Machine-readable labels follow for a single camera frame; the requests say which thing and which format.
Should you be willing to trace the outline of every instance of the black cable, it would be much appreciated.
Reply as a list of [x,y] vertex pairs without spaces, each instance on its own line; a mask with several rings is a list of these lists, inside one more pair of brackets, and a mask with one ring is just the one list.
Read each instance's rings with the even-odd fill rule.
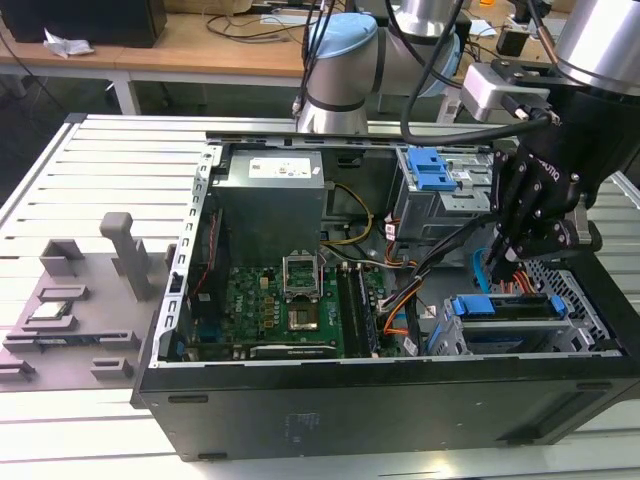
[[[389,22],[391,22],[391,25],[393,25],[393,28],[396,30],[396,33],[398,34],[398,38],[400,39],[400,41],[402,42],[404,47],[409,51],[411,56],[420,64],[421,67],[424,67],[425,66],[424,59],[420,56],[418,51],[413,47],[411,42],[407,39],[406,35],[404,34],[402,29],[400,28],[400,25],[398,25],[398,20],[396,19],[395,11],[393,10],[393,6],[391,5],[391,0],[384,0],[384,5],[385,5],[385,7],[387,9],[387,15],[389,16]],[[433,71],[433,76],[437,80],[440,80],[442,83],[444,83],[446,85],[449,85],[450,87],[457,88],[457,89],[461,89],[462,88],[462,84],[461,83],[455,82],[455,81],[451,80],[450,78],[445,77],[440,72],[437,72],[437,71],[434,70]]]
[[[460,9],[462,8],[462,3],[464,0],[456,0],[456,3],[453,7],[453,11],[451,13],[451,17],[445,26],[444,32],[451,32],[453,26],[455,25],[456,18],[460,13]],[[409,99],[405,103],[404,108],[402,109],[402,116],[400,117],[400,131],[402,132],[402,138],[405,142],[417,145],[417,146],[445,146],[445,145],[455,145],[455,144],[477,144],[477,143],[486,143],[491,140],[497,140],[499,138],[512,137],[516,135],[521,135],[526,132],[530,132],[533,130],[537,130],[539,128],[544,128],[551,123],[551,115],[546,114],[540,118],[535,120],[530,120],[527,122],[518,123],[515,125],[507,125],[505,127],[498,128],[489,128],[486,130],[476,131],[476,132],[468,132],[468,133],[459,133],[455,135],[433,135],[433,136],[418,136],[413,135],[411,133],[411,129],[409,127],[409,117],[411,116],[411,110],[413,110],[413,105],[415,104],[418,96],[420,95],[420,91],[422,90],[422,86],[431,75],[431,71],[433,70],[433,66],[438,58],[438,55],[442,51],[445,42],[447,41],[448,33],[444,33],[436,43],[435,48],[433,49],[433,54],[429,59],[429,63],[425,66],[424,71],[422,73],[422,77],[420,81],[416,84],[413,92],[409,96]]]
[[544,51],[547,52],[547,56],[549,57],[549,60],[551,60],[551,63],[557,65],[558,56],[555,52],[556,43],[553,40],[549,29],[542,21],[542,17],[540,16],[540,11],[538,10],[537,5],[533,0],[527,0],[527,6],[529,7],[531,18],[533,19],[533,23],[535,24],[536,30],[538,31],[538,39],[540,40]]
[[494,222],[495,220],[495,214],[488,213],[485,215],[481,215],[468,221],[463,226],[454,230],[445,238],[440,240],[431,250],[429,250],[429,252],[413,269],[413,271],[411,272],[411,282],[403,287],[402,290],[398,291],[396,294],[385,300],[383,306],[387,307],[396,300],[401,300],[406,295],[408,295],[411,291],[413,291],[413,289],[415,289],[420,283],[422,283],[430,269],[437,263],[441,262],[448,253],[464,245],[464,243],[469,239],[473,232],[475,232],[478,228],[483,227],[488,223]]
[[311,55],[309,55],[309,58],[307,59],[309,66],[305,67],[305,74],[303,75],[303,79],[302,79],[302,85],[301,85],[301,90],[302,90],[302,97],[304,98],[304,96],[307,93],[307,83],[309,82],[309,78],[311,77],[311,74],[313,73],[313,69],[315,67],[315,63],[318,57],[318,50],[320,49],[320,45],[322,44],[322,40],[324,39],[324,34],[327,31],[327,27],[329,26],[329,21],[331,20],[331,14],[333,13],[333,8],[336,5],[336,0],[331,0],[331,4],[329,5],[329,10],[327,11],[327,18],[325,19],[324,23],[322,24],[321,28],[320,28],[320,35],[316,40],[316,34],[318,32],[318,26],[320,26],[320,20],[322,19],[322,11],[320,11],[320,15],[318,16],[318,21],[316,22],[316,29],[314,32],[314,42],[311,44]]
[[2,32],[0,32],[0,40],[2,41],[2,43],[4,44],[5,48],[7,49],[7,51],[11,54],[11,56],[13,57],[13,59],[18,62],[18,64],[24,69],[25,72],[27,72],[27,74],[33,78],[33,80],[40,85],[40,87],[42,88],[42,91],[44,93],[47,94],[47,96],[51,99],[51,101],[53,103],[56,104],[56,106],[62,110],[65,114],[67,114],[67,109],[64,108],[64,106],[58,101],[58,99],[56,97],[54,97],[52,95],[52,93],[49,91],[49,89],[47,87],[45,87],[45,85],[40,81],[40,79],[38,77],[36,77],[31,70],[29,70],[29,68],[22,62],[22,60],[20,60],[20,58],[18,58],[18,56],[13,53],[13,50],[11,50],[11,47],[9,46],[9,44],[7,43],[7,41],[4,39],[4,35],[2,35]]

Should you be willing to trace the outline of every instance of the cable connector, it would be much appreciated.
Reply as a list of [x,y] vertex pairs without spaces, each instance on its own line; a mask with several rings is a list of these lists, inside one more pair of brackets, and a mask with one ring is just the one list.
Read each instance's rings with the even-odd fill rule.
[[551,104],[533,93],[505,93],[500,104],[513,117],[520,120],[531,120],[542,117],[550,118],[550,123],[560,124],[560,117],[551,110]]

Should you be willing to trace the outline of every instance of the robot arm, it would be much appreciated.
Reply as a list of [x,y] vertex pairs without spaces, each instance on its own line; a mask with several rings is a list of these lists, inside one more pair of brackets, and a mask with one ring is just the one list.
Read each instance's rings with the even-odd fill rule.
[[[366,94],[410,94],[401,120],[409,144],[486,144],[517,136],[516,149],[497,148],[493,166],[490,200],[498,221],[489,260],[498,282],[510,280],[522,259],[597,251],[600,235],[586,210],[607,177],[640,153],[640,1],[577,2],[555,48],[535,0],[526,2],[553,65],[474,64],[460,95],[477,120],[506,109],[524,122],[458,135],[411,134],[413,103],[455,52],[462,0],[403,0],[396,11],[405,40],[426,60],[422,72],[393,30],[347,38],[337,48],[320,41],[298,119],[299,131],[365,134]],[[332,23],[334,40],[348,33],[334,18],[329,31]]]
[[461,99],[478,120],[493,108],[513,113],[527,104],[558,118],[519,136],[517,149],[495,153],[490,201],[499,220],[489,261],[496,281],[511,278],[521,259],[601,248],[586,210],[606,178],[640,152],[638,26],[640,2],[582,0],[554,67],[497,60],[467,75]]
[[[449,78],[455,73],[460,41],[444,34],[451,0],[403,0],[395,18],[418,55],[430,58],[435,42],[446,35],[437,55],[435,70]],[[323,22],[316,24],[322,31]],[[355,13],[330,17],[311,74],[303,86],[303,105],[298,114],[300,132],[320,134],[366,134],[365,97],[370,93],[408,95],[422,66],[406,48],[394,28],[378,28],[373,17]],[[431,78],[421,86],[422,95],[438,95],[444,84]]]

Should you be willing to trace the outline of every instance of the cardboard box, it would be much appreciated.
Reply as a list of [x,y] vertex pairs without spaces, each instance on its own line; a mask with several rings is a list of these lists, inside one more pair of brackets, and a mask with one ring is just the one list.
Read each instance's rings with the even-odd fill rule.
[[208,15],[234,15],[246,12],[253,0],[164,0],[169,13],[198,13]]
[[554,0],[551,10],[554,12],[571,13],[577,0]]

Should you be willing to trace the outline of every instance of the floor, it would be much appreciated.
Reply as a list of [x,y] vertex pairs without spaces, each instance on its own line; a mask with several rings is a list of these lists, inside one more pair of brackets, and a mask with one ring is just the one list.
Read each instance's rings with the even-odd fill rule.
[[[67,112],[120,113],[112,96],[105,94],[107,82],[50,78],[46,87]],[[64,122],[60,111],[40,87],[25,79],[27,96],[12,98],[0,86],[0,205],[11,194],[51,137]],[[138,82],[136,90],[145,115],[206,115],[287,118],[296,95],[293,88],[248,87],[236,85],[167,84],[171,102],[165,100],[160,84]],[[403,98],[389,98],[388,113],[378,114],[377,98],[367,102],[370,119],[397,120]],[[439,102],[421,100],[416,106],[416,121],[435,121]]]

